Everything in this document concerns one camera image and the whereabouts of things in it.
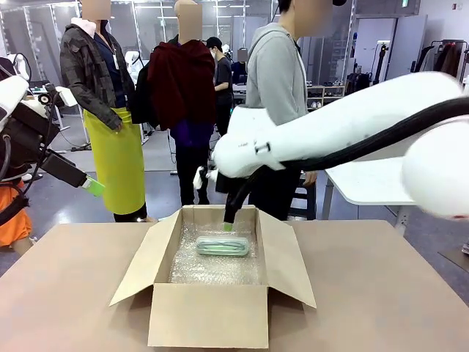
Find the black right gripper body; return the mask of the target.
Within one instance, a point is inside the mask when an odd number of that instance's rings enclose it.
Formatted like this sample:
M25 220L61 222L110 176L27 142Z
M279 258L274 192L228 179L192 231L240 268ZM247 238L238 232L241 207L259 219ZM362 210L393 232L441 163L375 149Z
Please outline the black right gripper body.
M245 199L251 193L254 182L257 179L257 172L247 178L230 178L218 173L215 182L215 190L226 195L225 217L235 217L241 209Z

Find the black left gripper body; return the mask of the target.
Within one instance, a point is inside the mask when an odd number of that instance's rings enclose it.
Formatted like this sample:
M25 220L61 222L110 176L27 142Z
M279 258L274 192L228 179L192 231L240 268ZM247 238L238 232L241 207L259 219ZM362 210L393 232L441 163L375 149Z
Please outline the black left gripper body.
M73 187L81 187L87 174L72 161L48 148L58 134L57 126L25 104L19 104L8 117L3 134L10 137L11 157L6 177L19 176L32 164Z

